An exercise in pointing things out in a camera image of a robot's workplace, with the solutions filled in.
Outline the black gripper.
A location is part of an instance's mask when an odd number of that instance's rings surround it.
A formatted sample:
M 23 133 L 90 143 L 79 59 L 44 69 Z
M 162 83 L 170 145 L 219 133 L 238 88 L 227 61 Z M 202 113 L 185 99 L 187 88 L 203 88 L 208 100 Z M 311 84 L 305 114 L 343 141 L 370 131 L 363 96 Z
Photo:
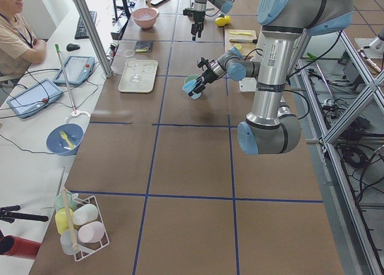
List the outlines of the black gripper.
M 204 29 L 205 11 L 193 10 L 194 23 L 191 26 L 192 40 L 196 40 L 196 36 L 200 38 Z
M 218 61 L 211 61 L 206 63 L 206 69 L 196 81 L 189 81 L 187 83 L 187 94 L 189 97 L 200 97 L 202 91 L 205 89 L 206 83 L 213 83 L 226 73 L 226 70 L 221 66 Z

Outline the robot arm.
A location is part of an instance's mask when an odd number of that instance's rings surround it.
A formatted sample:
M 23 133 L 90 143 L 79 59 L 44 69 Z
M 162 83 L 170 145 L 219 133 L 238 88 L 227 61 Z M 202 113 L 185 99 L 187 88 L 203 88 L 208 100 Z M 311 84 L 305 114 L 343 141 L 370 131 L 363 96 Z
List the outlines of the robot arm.
M 203 59 L 199 62 L 203 73 L 187 82 L 184 92 L 198 98 L 207 84 L 225 74 L 237 81 L 255 78 L 252 110 L 237 129 L 239 146 L 249 155 L 287 153 L 301 137 L 298 118 L 282 98 L 289 68 L 295 63 L 295 41 L 302 35 L 341 31 L 350 25 L 352 17 L 353 0 L 260 0 L 260 61 L 244 61 L 235 47 L 215 60 Z
M 196 37 L 201 37 L 204 28 L 207 2 L 217 7 L 222 13 L 227 14 L 232 9 L 234 1 L 235 0 L 194 0 L 191 9 L 193 18 L 193 24 L 191 26 L 192 40 L 195 41 Z

